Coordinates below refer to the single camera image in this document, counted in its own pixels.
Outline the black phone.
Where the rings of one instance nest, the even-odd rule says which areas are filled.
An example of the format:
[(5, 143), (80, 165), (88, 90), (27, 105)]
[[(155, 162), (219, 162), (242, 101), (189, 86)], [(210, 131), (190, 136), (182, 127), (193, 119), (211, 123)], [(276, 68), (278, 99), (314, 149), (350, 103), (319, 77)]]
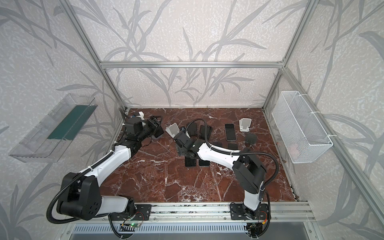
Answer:
[(234, 143), (228, 143), (228, 147), (227, 148), (229, 150), (234, 150), (234, 151), (237, 151), (239, 149), (238, 145), (234, 144)]
[(197, 165), (197, 160), (195, 158), (185, 157), (185, 167), (195, 167)]

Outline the white-edged phone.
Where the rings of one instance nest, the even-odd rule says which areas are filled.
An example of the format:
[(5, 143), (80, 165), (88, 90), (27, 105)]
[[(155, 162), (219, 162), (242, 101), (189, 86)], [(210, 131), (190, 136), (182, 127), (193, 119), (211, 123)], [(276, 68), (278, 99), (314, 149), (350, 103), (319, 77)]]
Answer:
[(234, 124), (225, 124), (226, 140), (229, 142), (236, 141), (236, 130)]

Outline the white front phone stand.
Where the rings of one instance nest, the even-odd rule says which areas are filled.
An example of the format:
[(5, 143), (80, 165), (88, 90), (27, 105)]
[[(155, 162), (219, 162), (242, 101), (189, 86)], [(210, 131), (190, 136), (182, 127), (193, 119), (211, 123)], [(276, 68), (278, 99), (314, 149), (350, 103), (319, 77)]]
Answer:
[(242, 118), (239, 120), (239, 128), (240, 132), (242, 133), (248, 133), (250, 131), (252, 119), (249, 118)]

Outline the dark grey front phone stand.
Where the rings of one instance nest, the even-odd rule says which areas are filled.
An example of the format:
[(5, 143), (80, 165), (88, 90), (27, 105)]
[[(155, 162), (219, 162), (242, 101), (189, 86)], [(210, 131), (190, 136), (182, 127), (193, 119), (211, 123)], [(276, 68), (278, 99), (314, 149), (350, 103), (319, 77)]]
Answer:
[(245, 134), (245, 142), (250, 146), (254, 146), (258, 142), (258, 136), (252, 133), (247, 133)]

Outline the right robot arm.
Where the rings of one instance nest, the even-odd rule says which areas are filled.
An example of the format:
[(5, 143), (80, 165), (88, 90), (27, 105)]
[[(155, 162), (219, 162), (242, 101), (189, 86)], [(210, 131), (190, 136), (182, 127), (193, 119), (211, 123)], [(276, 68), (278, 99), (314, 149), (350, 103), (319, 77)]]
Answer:
[(222, 165), (231, 169), (245, 191), (243, 206), (245, 210), (256, 211), (262, 201), (261, 192), (266, 183), (266, 167), (255, 154), (232, 151), (192, 139), (179, 132), (173, 138), (180, 156), (199, 159)]

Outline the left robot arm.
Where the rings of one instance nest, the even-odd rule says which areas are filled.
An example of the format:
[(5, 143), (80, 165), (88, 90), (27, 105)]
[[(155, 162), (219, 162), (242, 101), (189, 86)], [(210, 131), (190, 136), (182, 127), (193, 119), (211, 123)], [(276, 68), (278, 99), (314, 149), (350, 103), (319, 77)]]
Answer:
[(88, 221), (112, 213), (134, 215), (136, 207), (133, 198), (103, 196), (100, 186), (139, 151), (145, 139), (159, 138), (164, 133), (161, 123), (161, 116), (151, 116), (146, 120), (138, 115), (125, 120), (123, 133), (108, 154), (79, 173), (65, 175), (61, 190), (48, 206), (46, 217), (49, 222)]

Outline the white metal phone stand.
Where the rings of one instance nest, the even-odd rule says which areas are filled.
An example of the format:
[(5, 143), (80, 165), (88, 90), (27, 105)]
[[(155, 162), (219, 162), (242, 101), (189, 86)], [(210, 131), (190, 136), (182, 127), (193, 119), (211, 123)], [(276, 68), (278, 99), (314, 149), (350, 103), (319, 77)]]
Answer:
[(180, 128), (178, 127), (177, 123), (173, 123), (166, 127), (166, 132), (171, 136), (172, 139), (174, 139), (175, 136), (180, 132)]

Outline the black stand under purple phone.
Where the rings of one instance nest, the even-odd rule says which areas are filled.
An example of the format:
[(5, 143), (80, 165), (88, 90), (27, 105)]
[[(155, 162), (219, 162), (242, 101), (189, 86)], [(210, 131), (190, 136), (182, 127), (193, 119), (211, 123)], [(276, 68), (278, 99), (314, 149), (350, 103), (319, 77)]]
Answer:
[(205, 140), (207, 137), (207, 140), (210, 139), (210, 136), (211, 136), (211, 133), (212, 133), (212, 127), (211, 126), (205, 126), (205, 125), (201, 125), (200, 126), (200, 136), (199, 138), (202, 139), (202, 140)]

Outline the green circuit board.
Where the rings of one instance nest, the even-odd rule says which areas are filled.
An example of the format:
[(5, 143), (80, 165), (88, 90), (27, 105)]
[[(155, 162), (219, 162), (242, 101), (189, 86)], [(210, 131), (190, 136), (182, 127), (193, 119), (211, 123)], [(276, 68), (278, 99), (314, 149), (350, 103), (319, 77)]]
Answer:
[(121, 232), (134, 232), (136, 228), (140, 228), (142, 223), (129, 223), (129, 224), (121, 224), (120, 231)]

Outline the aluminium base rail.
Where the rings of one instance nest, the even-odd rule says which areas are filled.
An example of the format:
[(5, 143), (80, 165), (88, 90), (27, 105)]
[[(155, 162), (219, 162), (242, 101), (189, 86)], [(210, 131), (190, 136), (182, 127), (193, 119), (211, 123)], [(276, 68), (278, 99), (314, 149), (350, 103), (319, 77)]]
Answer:
[(270, 211), (260, 210), (260, 217), (255, 220), (242, 218), (232, 213), (229, 202), (213, 203), (151, 203), (137, 204), (140, 213), (134, 218), (145, 224), (149, 223), (257, 223), (263, 222), (266, 216), (272, 222), (315, 222), (315, 216), (307, 202), (271, 202)]

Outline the clear plastic wall tray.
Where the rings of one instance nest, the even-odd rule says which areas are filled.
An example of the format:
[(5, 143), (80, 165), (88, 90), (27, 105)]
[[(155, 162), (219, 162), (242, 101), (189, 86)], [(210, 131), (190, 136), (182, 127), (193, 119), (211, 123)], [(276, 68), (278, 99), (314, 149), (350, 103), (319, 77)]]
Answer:
[(97, 108), (95, 98), (67, 94), (9, 155), (24, 163), (56, 163)]

